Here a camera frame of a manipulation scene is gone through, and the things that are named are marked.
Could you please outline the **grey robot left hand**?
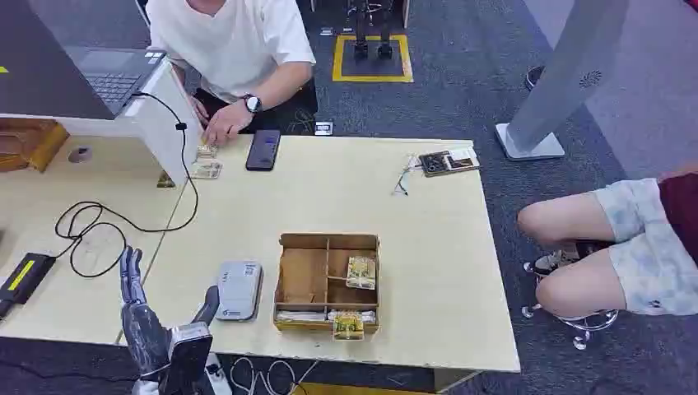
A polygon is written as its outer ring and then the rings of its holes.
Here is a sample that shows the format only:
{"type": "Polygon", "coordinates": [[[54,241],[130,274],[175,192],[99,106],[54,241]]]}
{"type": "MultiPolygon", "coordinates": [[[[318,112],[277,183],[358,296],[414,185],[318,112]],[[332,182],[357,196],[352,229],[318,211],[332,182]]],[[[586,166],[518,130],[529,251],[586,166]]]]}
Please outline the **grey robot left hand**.
{"type": "Polygon", "coordinates": [[[190,323],[166,328],[147,303],[141,283],[142,251],[126,246],[119,257],[121,319],[128,349],[142,378],[195,381],[205,370],[212,345],[209,326],[220,305],[210,286],[190,323]]]}

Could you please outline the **person's right hand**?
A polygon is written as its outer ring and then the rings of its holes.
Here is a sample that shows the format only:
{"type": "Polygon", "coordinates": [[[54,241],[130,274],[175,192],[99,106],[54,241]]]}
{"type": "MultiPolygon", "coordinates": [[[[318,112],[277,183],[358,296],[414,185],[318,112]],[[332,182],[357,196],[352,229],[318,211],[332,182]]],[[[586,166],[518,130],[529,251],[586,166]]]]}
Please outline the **person's right hand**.
{"type": "Polygon", "coordinates": [[[188,100],[190,104],[192,105],[194,112],[196,113],[199,122],[202,124],[203,127],[206,127],[209,124],[209,119],[210,116],[204,106],[204,104],[194,97],[193,95],[188,96],[188,100]]]}

